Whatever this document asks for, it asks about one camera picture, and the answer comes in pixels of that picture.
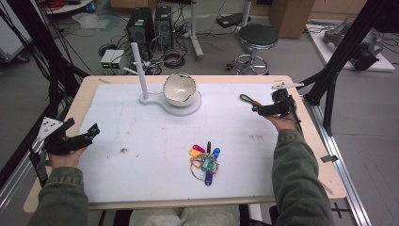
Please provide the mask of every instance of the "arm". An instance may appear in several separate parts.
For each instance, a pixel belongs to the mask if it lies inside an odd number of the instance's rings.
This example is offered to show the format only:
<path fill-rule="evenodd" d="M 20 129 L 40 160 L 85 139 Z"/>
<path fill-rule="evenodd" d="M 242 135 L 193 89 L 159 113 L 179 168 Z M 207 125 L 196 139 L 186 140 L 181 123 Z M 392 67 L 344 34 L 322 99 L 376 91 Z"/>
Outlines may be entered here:
<path fill-rule="evenodd" d="M 87 224 L 88 197 L 82 171 L 76 168 L 83 151 L 63 156 L 49 154 L 53 171 L 39 193 L 38 209 L 27 225 Z"/>
<path fill-rule="evenodd" d="M 334 225 L 313 151 L 293 121 L 269 120 L 279 131 L 272 169 L 277 225 Z"/>

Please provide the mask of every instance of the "black stool seat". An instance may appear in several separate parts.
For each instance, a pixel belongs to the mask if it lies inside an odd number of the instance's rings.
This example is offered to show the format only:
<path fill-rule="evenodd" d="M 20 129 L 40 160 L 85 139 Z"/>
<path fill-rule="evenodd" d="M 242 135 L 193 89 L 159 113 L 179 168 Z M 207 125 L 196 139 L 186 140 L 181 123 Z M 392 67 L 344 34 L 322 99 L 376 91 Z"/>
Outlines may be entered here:
<path fill-rule="evenodd" d="M 249 24 L 240 29 L 240 38 L 248 43 L 260 46 L 275 44 L 279 37 L 277 32 L 270 26 L 260 24 Z"/>

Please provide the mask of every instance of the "bowl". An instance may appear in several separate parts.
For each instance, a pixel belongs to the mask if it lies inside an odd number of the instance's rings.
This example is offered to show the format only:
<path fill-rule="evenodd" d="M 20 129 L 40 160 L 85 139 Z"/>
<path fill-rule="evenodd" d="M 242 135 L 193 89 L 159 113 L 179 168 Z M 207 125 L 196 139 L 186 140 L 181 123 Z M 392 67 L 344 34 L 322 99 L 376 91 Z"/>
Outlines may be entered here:
<path fill-rule="evenodd" d="M 164 84 L 164 95 L 171 105 L 191 105 L 198 95 L 196 81 L 187 73 L 171 74 Z"/>

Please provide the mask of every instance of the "sleeve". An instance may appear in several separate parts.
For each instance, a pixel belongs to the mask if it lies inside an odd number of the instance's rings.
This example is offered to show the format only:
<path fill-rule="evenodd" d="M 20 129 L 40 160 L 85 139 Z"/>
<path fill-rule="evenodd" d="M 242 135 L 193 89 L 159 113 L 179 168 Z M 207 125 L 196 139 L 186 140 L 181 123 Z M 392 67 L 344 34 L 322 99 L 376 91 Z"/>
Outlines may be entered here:
<path fill-rule="evenodd" d="M 54 169 L 39 193 L 38 208 L 27 225 L 84 226 L 87 221 L 88 197 L 84 191 L 82 171 Z"/>
<path fill-rule="evenodd" d="M 318 174 L 316 158 L 302 135 L 280 131 L 272 169 L 277 225 L 334 225 Z"/>

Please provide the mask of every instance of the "person's leg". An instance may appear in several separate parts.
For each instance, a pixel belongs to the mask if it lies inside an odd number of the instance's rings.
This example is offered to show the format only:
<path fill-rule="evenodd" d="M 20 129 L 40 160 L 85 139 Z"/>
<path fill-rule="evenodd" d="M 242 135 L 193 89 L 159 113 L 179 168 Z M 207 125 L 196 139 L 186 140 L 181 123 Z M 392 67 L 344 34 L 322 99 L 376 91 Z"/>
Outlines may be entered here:
<path fill-rule="evenodd" d="M 129 226 L 180 226 L 182 208 L 134 210 Z"/>
<path fill-rule="evenodd" d="M 181 216 L 184 226 L 240 225 L 238 205 L 187 207 Z"/>

